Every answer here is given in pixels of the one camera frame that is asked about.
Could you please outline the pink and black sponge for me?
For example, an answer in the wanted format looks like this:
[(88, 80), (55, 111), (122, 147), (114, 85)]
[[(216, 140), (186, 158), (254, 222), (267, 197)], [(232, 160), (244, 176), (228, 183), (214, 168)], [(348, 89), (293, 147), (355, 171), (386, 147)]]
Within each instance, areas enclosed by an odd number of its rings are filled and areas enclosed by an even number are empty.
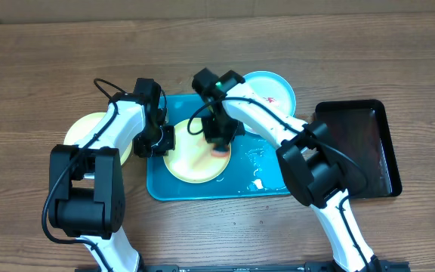
[(230, 146), (226, 144), (214, 144), (211, 149), (213, 157), (227, 157), (230, 155)]

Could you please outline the yellow plate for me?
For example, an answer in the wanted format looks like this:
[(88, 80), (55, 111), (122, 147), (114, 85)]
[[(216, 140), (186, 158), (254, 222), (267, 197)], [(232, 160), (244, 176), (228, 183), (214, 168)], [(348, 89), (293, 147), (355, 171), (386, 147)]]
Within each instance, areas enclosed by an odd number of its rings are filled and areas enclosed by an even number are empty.
[(73, 145), (86, 136), (105, 116), (104, 112), (90, 113), (77, 120), (68, 130), (63, 143)]
[(175, 149), (164, 157), (164, 163), (170, 173), (181, 181), (201, 184), (216, 178), (227, 167), (231, 157), (213, 157), (204, 133), (192, 135), (187, 131), (189, 120), (185, 119), (174, 127)]

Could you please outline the light blue plate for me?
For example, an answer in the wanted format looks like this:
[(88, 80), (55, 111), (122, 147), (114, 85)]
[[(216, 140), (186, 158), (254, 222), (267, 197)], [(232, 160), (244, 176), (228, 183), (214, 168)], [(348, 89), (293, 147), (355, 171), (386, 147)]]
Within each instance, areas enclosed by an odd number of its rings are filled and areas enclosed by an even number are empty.
[(284, 114), (293, 116), (296, 97), (291, 85), (280, 75), (269, 71), (254, 71), (244, 75), (256, 94), (277, 107)]

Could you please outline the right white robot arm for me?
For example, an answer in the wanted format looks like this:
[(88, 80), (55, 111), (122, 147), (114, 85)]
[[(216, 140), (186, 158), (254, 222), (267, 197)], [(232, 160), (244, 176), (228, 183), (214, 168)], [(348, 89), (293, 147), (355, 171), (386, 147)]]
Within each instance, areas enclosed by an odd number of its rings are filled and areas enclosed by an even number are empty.
[(322, 225), (335, 270), (381, 270), (350, 207), (347, 168), (358, 165), (335, 148), (326, 124), (283, 114), (232, 70), (217, 76), (203, 69), (193, 77), (192, 88), (210, 112), (202, 118), (201, 133), (216, 153), (227, 152), (245, 126), (273, 146), (287, 190), (311, 208)]

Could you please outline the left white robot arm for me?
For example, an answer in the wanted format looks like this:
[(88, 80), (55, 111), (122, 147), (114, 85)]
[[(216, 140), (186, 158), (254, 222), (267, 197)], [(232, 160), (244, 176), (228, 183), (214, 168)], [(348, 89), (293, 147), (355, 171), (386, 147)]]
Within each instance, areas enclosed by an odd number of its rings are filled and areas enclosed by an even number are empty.
[(166, 156), (175, 148), (167, 107), (159, 103), (164, 97), (153, 79), (139, 78), (133, 92), (119, 89), (108, 97), (107, 112), (86, 136), (51, 151), (42, 230), (54, 243), (84, 245), (101, 271), (145, 269), (122, 227), (121, 155), (129, 146), (140, 158)]

